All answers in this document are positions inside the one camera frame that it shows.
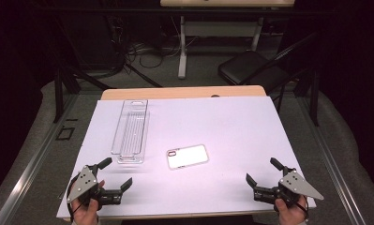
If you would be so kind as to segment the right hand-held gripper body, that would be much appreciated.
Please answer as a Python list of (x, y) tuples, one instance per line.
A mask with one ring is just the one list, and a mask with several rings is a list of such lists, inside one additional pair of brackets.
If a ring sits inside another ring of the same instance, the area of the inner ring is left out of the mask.
[(276, 187), (259, 187), (253, 182), (253, 197), (255, 201), (275, 204), (276, 199), (282, 199), (288, 207), (297, 205), (301, 196), (316, 200), (324, 197), (309, 182), (297, 172), (286, 166), (277, 166), (282, 171), (283, 177), (279, 179)]

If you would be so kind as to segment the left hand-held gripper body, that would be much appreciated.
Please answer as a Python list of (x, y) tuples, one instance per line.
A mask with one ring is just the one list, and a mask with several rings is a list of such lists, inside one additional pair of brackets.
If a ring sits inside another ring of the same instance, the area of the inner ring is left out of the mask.
[(85, 165), (76, 175), (76, 180), (70, 186), (71, 190), (67, 195), (67, 203), (78, 199), (81, 203), (90, 203), (91, 199), (98, 201), (98, 206), (118, 205), (123, 196), (122, 189), (106, 190), (99, 186), (97, 172), (105, 168), (102, 163)]

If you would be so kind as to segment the clear plastic packaging tray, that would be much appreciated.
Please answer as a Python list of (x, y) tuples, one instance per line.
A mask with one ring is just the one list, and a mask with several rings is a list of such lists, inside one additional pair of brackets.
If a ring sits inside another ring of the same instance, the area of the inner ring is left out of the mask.
[(111, 150), (119, 164), (143, 163), (149, 116), (147, 99), (123, 102)]

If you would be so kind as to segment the phone case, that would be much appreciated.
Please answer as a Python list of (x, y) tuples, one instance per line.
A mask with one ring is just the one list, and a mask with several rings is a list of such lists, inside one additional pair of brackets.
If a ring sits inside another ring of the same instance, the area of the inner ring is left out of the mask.
[(172, 170), (202, 164), (209, 160), (203, 144), (169, 150), (166, 157)]

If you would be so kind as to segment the person's left hand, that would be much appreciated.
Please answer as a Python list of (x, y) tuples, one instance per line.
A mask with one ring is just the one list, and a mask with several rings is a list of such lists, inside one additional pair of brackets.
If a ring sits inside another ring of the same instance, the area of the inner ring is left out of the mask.
[(98, 218), (98, 201), (91, 199), (89, 204), (85, 206), (78, 199), (70, 203), (71, 212), (73, 214), (72, 225), (101, 225)]

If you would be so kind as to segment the person's right hand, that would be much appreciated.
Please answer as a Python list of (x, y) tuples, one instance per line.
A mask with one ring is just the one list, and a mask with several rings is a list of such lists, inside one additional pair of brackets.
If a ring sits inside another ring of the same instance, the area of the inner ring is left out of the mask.
[(304, 196), (301, 196), (297, 205), (293, 207), (288, 208), (282, 199), (276, 199), (275, 206), (278, 210), (279, 225), (301, 225), (306, 222), (306, 213), (300, 208), (300, 206), (307, 206), (307, 200)]

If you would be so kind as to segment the black metal stand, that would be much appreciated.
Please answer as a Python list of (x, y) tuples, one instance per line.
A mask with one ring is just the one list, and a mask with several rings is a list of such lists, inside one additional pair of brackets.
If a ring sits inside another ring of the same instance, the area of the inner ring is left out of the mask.
[(58, 64), (57, 71), (54, 75), (54, 92), (55, 92), (55, 109), (56, 114), (54, 123), (57, 123), (65, 113), (65, 104), (63, 97), (63, 87), (65, 87), (71, 95), (78, 95), (81, 91), (81, 87), (77, 82), (80, 78), (88, 83), (91, 83), (102, 91), (112, 90), (112, 88), (97, 80), (95, 77), (88, 75), (87, 73), (80, 70), (78, 67), (74, 67), (70, 64), (59, 52), (52, 53)]
[(298, 98), (309, 96), (308, 115), (313, 124), (317, 127), (318, 122), (318, 102), (320, 92), (320, 74), (313, 68), (306, 68), (291, 76), (291, 81), (297, 80), (297, 85), (292, 90)]

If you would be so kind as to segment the black folding chair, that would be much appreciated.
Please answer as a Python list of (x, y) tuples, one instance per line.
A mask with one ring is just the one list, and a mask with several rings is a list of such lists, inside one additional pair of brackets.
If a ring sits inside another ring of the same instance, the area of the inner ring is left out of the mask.
[(280, 64), (292, 59), (310, 45), (317, 36), (317, 33), (312, 33), (270, 59), (253, 51), (240, 53), (220, 64), (217, 68), (217, 75), (229, 85), (260, 85), (269, 94), (308, 71), (308, 67), (302, 67), (291, 73), (282, 69)]

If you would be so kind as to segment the white-legged desk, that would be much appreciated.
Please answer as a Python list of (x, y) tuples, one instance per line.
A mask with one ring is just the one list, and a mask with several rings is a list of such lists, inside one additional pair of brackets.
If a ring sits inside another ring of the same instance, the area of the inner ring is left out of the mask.
[[(292, 8), (295, 0), (160, 0), (160, 5), (167, 8)], [(191, 22), (180, 17), (180, 61), (178, 78), (186, 77), (187, 44), (186, 37), (251, 37), (250, 49), (258, 46), (263, 17), (249, 22)]]

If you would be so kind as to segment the aluminium floor rail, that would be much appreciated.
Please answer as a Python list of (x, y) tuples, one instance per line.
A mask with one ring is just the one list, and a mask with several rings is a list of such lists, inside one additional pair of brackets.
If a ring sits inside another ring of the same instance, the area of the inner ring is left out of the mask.
[(305, 120), (308, 123), (309, 129), (311, 130), (311, 133), (313, 134), (313, 137), (317, 145), (319, 146), (319, 150), (322, 155), (322, 161), (331, 177), (333, 186), (337, 191), (337, 195), (343, 204), (343, 207), (349, 217), (351, 224), (367, 225), (340, 169), (337, 166), (337, 163), (330, 151), (329, 146), (324, 139), (324, 136), (322, 135), (321, 129), (313, 123), (310, 117), (307, 101), (303, 97), (298, 97), (297, 102), (303, 112)]
[(55, 100), (49, 96), (43, 98), (22, 148), (0, 186), (0, 225), (8, 225), (14, 217), (77, 98), (78, 95), (66, 97), (64, 111), (56, 123)]

